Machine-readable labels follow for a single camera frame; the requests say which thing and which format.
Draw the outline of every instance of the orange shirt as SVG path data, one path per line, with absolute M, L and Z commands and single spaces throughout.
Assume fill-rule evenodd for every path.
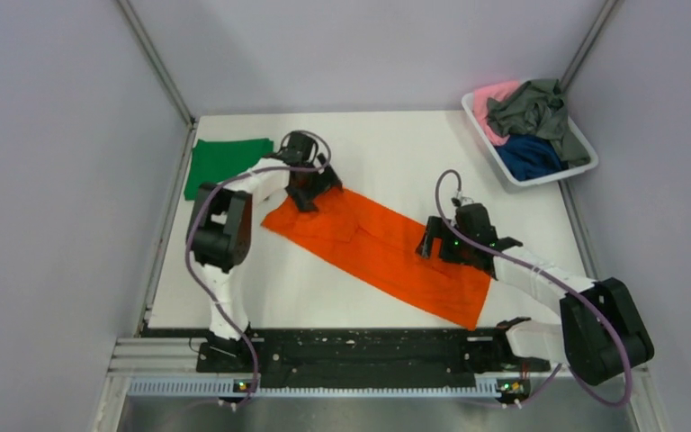
M 288 198 L 263 226 L 401 301 L 475 328 L 487 274 L 441 261 L 437 241 L 430 259 L 417 255 L 425 226 L 358 193 L 331 189 L 314 203 L 319 211 L 301 213 Z

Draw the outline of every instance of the metal corner post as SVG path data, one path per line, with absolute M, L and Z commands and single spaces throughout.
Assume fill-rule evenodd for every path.
M 614 11 L 617 10 L 617 6 L 623 2 L 624 0 L 606 0 L 605 4 L 603 4 L 595 22 L 592 23 L 592 27 L 589 28 L 589 32 L 587 32 L 587 35 L 581 42 L 579 50 L 574 54 L 573 59 L 570 61 L 568 68 L 561 78 L 561 87 L 563 91 L 568 91 L 573 82 L 573 78 L 584 64 L 584 60 L 587 59 L 589 52 L 595 47 L 595 42 L 597 42 L 600 33 L 605 29 L 608 23 L 610 23 L 610 18 Z
M 179 93 L 178 87 L 176 86 L 175 81 L 171 77 L 170 73 L 168 73 L 168 69 L 166 69 L 166 65 L 163 63 L 160 55 L 157 54 L 155 45 L 149 38 L 147 30 L 144 28 L 144 24 L 141 22 L 136 10 L 130 3 L 130 0 L 114 1 L 120 7 L 126 23 L 133 32 L 134 38 L 139 43 L 144 56 L 147 58 L 149 65 L 152 67 L 152 71 L 155 73 L 157 79 L 160 81 L 160 84 L 163 86 L 163 90 L 166 92 L 171 104 L 173 104 L 174 108 L 176 108 L 182 120 L 184 120 L 184 123 L 186 123 L 188 126 L 193 126 L 195 123 L 195 117 L 189 110 L 189 107 L 186 106 L 184 98 L 181 96 L 181 93 Z

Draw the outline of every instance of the white table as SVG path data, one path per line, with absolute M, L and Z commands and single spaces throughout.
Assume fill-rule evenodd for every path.
M 446 168 L 456 168 L 462 174 L 463 191 L 486 205 L 500 237 L 519 239 L 558 266 L 584 274 L 559 186 L 505 192 L 462 111 L 209 116 L 200 119 L 196 136 L 216 141 L 268 137 L 278 147 L 284 134 L 297 129 L 316 132 L 327 140 L 344 187 L 423 224 L 436 213 L 436 178 Z M 452 178 L 442 188 L 449 214 L 454 188 Z M 283 196 L 275 198 L 279 203 Z M 210 324 L 208 298 L 184 268 L 184 235 L 192 207 L 182 196 L 148 321 L 151 329 L 207 328 Z M 252 255 L 243 264 L 248 266 L 244 300 L 254 327 L 454 326 L 257 226 L 262 216 L 254 215 Z M 559 322 L 530 297 L 494 281 L 479 326 L 522 315 Z

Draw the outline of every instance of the laundry basket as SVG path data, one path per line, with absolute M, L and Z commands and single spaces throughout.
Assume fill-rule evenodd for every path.
M 470 118 L 470 121 L 472 122 L 473 127 L 475 128 L 475 131 L 478 133 L 479 139 L 476 139 L 476 141 L 478 141 L 480 144 L 482 143 L 485 147 L 485 149 L 483 149 L 483 152 L 487 155 L 487 159 L 491 164 L 491 168 L 494 170 L 494 173 L 496 173 L 499 181 L 502 182 L 502 186 L 504 186 L 505 190 L 509 192 L 518 192 L 531 186 L 544 185 L 545 183 L 550 182 L 557 182 L 558 180 L 562 180 L 568 177 L 584 173 L 597 166 L 599 160 L 597 158 L 597 153 L 595 149 L 592 148 L 592 146 L 589 144 L 589 141 L 587 141 L 587 137 L 585 137 L 584 134 L 581 133 L 581 130 L 579 130 L 579 128 L 576 126 L 576 123 L 574 123 L 573 120 L 569 117 L 569 131 L 567 133 L 572 133 L 574 136 L 576 136 L 579 142 L 587 149 L 587 153 L 589 154 L 589 162 L 586 165 L 575 166 L 573 168 L 560 171 L 559 173 L 545 175 L 538 178 L 532 178 L 530 180 L 520 181 L 515 179 L 512 176 L 512 174 L 510 174 L 510 170 L 507 168 L 505 163 L 502 162 L 502 158 L 499 157 L 499 153 L 497 153 L 497 150 L 494 148 L 494 145 L 491 144 L 489 138 L 486 137 L 486 133 L 483 131 L 480 124 L 478 124 L 478 121 L 475 119 L 475 116 L 472 112 L 472 101 L 474 97 L 475 95 L 473 93 L 468 93 L 465 96 L 463 96 L 462 108 L 464 108 L 465 112 L 467 113 L 467 116 Z

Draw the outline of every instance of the green cloth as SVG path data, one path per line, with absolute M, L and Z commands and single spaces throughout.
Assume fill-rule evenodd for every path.
M 274 151 L 274 142 L 268 138 L 244 141 L 197 140 L 192 149 L 192 163 L 186 177 L 184 199 L 194 201 L 197 188 L 205 182 L 218 183 L 236 176 L 258 163 L 263 156 Z

